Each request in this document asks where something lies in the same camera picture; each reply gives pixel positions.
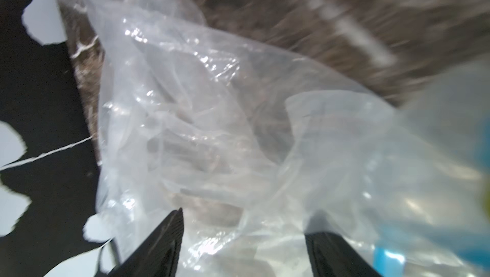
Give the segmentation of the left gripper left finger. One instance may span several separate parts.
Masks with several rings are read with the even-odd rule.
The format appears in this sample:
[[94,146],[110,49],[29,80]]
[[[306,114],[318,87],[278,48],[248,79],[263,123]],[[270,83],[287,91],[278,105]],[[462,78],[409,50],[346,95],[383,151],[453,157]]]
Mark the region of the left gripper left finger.
[[122,264],[109,276],[175,277],[179,264],[184,217],[172,211]]

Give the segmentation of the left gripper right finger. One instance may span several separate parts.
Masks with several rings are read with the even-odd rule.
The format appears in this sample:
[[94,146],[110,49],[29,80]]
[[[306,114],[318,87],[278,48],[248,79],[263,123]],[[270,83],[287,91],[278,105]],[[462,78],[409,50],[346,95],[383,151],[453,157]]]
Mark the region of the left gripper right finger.
[[381,277],[341,236],[305,235],[314,277]]

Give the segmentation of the clear zip-top bag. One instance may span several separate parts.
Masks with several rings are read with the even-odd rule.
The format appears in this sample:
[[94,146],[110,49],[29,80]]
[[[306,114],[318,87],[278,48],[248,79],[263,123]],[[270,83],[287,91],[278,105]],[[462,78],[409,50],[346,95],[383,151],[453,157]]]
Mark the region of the clear zip-top bag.
[[123,263],[177,276],[489,275],[489,0],[57,0]]

